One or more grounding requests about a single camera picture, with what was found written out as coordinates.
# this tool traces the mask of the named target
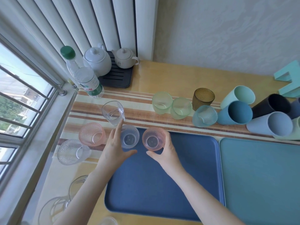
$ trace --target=tray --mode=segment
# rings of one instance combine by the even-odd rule
[[[246,224],[300,223],[300,146],[223,138],[226,207]]]
[[[105,206],[112,212],[195,220],[198,216],[178,185],[150,158],[138,128],[138,153],[127,159],[107,184]],[[224,204],[219,145],[210,136],[171,132],[185,170]]]
[[[98,77],[100,83],[106,87],[127,88],[130,86],[133,67],[121,69],[115,63],[115,57],[111,51],[107,51],[112,61],[112,68],[108,74]]]

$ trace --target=small teapot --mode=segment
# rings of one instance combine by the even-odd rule
[[[122,69],[128,69],[140,63],[140,59],[131,49],[121,48],[118,51],[112,50],[112,53],[115,56],[115,63]]]
[[[83,56],[83,59],[94,70],[96,77],[104,76],[112,68],[112,62],[109,54],[105,51],[105,45],[99,43],[98,47],[88,49]]]

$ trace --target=black cup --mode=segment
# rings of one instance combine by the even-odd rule
[[[271,94],[260,103],[252,107],[253,118],[270,114],[274,111],[289,113],[291,111],[290,102],[279,94]]]

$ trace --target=patterned wallpaper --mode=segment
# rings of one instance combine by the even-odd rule
[[[159,0],[153,60],[272,75],[300,61],[300,0]]]

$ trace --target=green bottle cap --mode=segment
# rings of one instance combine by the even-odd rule
[[[71,59],[75,58],[75,56],[76,56],[75,51],[70,46],[63,46],[60,49],[60,53],[67,60],[71,60]]]

